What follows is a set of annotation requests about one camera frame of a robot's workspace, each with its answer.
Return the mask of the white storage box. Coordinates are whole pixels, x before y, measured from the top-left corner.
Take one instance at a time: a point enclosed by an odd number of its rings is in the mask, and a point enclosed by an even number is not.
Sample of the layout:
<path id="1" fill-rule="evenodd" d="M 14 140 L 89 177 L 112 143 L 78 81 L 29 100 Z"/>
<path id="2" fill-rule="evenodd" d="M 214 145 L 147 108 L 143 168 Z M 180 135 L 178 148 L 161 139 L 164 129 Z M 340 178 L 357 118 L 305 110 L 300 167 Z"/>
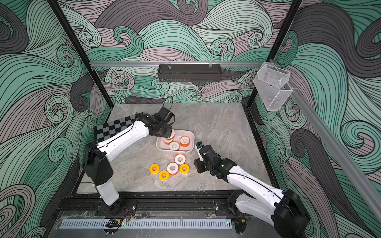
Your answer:
<path id="1" fill-rule="evenodd" d="M 158 137 L 156 148 L 169 153 L 190 153 L 194 148 L 195 136 L 191 131 L 174 130 L 172 138 Z"/>

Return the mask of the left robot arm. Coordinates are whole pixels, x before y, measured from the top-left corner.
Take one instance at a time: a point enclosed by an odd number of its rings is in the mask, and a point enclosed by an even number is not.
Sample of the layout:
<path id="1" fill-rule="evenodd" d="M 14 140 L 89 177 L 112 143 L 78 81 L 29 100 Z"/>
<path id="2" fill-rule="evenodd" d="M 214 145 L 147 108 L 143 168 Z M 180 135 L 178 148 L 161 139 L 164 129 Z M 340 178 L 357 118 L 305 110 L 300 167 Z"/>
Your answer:
<path id="1" fill-rule="evenodd" d="M 137 113 L 130 126 L 99 142 L 89 151 L 87 158 L 83 159 L 82 167 L 107 206 L 113 206 L 120 200 L 112 180 L 114 171 L 111 161 L 135 142 L 149 135 L 169 138 L 172 135 L 171 120 L 175 119 L 175 115 L 165 107 L 153 115 Z"/>

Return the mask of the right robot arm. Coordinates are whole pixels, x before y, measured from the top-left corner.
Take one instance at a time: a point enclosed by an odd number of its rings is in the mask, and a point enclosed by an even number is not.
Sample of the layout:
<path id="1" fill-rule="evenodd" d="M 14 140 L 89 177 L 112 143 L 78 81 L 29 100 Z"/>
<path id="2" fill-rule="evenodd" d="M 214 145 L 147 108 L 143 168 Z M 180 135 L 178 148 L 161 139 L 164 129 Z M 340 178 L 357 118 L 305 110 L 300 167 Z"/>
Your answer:
<path id="1" fill-rule="evenodd" d="M 256 217 L 272 225 L 283 238 L 304 238 L 310 216 L 293 190 L 282 191 L 250 175 L 234 161 L 223 159 L 211 145 L 195 145 L 198 159 L 194 161 L 197 172 L 208 171 L 241 189 L 230 196 L 239 212 Z"/>

